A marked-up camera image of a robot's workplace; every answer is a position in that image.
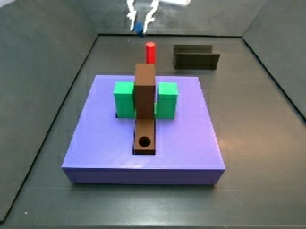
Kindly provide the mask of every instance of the red peg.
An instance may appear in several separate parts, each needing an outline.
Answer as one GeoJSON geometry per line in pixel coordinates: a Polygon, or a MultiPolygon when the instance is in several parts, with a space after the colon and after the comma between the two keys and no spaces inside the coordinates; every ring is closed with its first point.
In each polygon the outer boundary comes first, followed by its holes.
{"type": "Polygon", "coordinates": [[[146,43],[146,63],[155,64],[155,43],[146,43]]]}

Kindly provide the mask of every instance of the green block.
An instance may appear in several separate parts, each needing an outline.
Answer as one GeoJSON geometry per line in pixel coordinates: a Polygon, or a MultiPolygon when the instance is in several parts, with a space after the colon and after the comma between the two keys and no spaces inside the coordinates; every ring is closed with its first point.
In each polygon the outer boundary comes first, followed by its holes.
{"type": "Polygon", "coordinates": [[[116,82],[114,89],[115,99],[132,99],[134,82],[116,82]]]}
{"type": "Polygon", "coordinates": [[[116,82],[114,97],[116,103],[118,118],[134,118],[134,82],[116,82]]]}
{"type": "Polygon", "coordinates": [[[158,98],[159,100],[176,99],[178,87],[174,82],[160,82],[158,84],[158,98]]]}
{"type": "Polygon", "coordinates": [[[176,99],[159,100],[158,118],[175,118],[176,99]]]}
{"type": "Polygon", "coordinates": [[[116,99],[118,118],[134,118],[134,101],[128,99],[116,99]]]}
{"type": "Polygon", "coordinates": [[[178,88],[176,83],[160,82],[158,88],[156,118],[174,119],[176,107],[178,88]]]}

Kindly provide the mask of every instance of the purple block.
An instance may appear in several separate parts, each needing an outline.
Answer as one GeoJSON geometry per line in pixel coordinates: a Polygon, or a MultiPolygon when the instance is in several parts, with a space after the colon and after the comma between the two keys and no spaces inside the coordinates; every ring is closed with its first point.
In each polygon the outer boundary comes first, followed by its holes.
{"type": "Polygon", "coordinates": [[[97,75],[63,161],[75,183],[215,184],[224,171],[198,77],[176,82],[175,119],[155,122],[154,156],[132,155],[135,119],[116,118],[114,88],[134,76],[97,75]]]}

